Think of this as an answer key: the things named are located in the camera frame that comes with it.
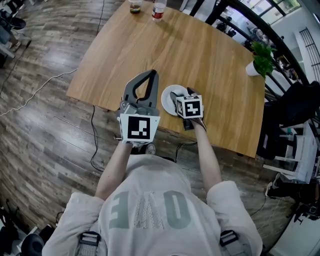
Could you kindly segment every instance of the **green plant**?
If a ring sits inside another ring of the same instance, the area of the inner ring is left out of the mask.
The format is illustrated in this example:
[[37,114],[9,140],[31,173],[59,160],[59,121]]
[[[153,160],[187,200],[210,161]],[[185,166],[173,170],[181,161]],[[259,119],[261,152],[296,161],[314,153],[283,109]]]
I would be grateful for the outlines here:
[[275,50],[270,46],[254,41],[251,46],[253,50],[253,65],[255,70],[266,79],[267,73],[274,70],[271,53]]

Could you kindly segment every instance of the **white pot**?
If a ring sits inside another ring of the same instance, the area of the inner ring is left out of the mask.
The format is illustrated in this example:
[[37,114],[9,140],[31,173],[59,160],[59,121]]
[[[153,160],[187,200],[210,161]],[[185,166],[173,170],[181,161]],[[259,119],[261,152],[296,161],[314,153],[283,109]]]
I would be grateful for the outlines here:
[[258,76],[258,75],[260,75],[260,74],[256,71],[253,61],[251,61],[251,62],[245,67],[245,71],[246,71],[246,73],[247,73],[249,76]]

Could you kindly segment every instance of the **white cable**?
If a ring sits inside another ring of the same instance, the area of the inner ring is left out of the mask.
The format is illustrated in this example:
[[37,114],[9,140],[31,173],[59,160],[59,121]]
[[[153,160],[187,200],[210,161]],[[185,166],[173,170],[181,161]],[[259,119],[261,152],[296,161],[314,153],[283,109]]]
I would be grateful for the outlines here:
[[25,106],[28,104],[28,102],[36,95],[36,93],[37,93],[38,91],[40,91],[51,79],[61,77],[62,75],[71,74],[71,73],[75,72],[77,69],[78,69],[78,68],[76,68],[75,70],[73,70],[73,71],[71,71],[71,72],[65,72],[65,73],[62,73],[62,74],[59,74],[59,75],[50,77],[39,89],[37,89],[37,90],[33,93],[32,97],[29,98],[23,106],[21,106],[21,107],[19,107],[19,108],[12,108],[12,109],[8,110],[7,112],[5,112],[5,113],[3,113],[3,114],[0,114],[0,117],[8,114],[8,113],[11,112],[12,110],[20,110],[20,109],[22,109],[23,107],[25,107]]
[[262,225],[261,227],[259,227],[259,228],[257,229],[257,231],[258,231],[259,229],[262,229],[262,228],[266,225],[266,223],[267,223],[268,221],[270,221],[270,219],[271,219],[271,218],[272,218],[272,216],[274,215],[274,213],[275,213],[276,209],[278,208],[278,205],[279,205],[279,203],[280,203],[281,199],[282,199],[282,197],[280,197],[280,199],[278,200],[278,203],[276,204],[276,207],[274,208],[274,210],[273,210],[273,212],[272,212],[271,216],[268,218],[268,220],[266,220],[266,221],[263,223],[263,225]]

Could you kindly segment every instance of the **black and white marker cube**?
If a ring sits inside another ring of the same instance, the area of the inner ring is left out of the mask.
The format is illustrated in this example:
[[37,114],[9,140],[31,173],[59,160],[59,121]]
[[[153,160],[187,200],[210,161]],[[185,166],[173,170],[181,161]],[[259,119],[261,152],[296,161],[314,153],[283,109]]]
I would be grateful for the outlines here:
[[204,110],[201,95],[177,97],[176,111],[183,119],[203,118]]
[[122,142],[148,144],[154,140],[160,116],[120,114]]

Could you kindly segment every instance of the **plastic bottle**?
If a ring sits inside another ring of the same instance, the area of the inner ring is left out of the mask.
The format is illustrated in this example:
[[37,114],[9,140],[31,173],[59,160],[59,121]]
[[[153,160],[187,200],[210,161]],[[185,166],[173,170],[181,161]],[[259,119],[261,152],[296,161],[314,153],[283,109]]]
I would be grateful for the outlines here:
[[164,15],[164,11],[167,5],[167,0],[155,0],[154,7],[152,10],[152,19],[155,22],[159,22]]

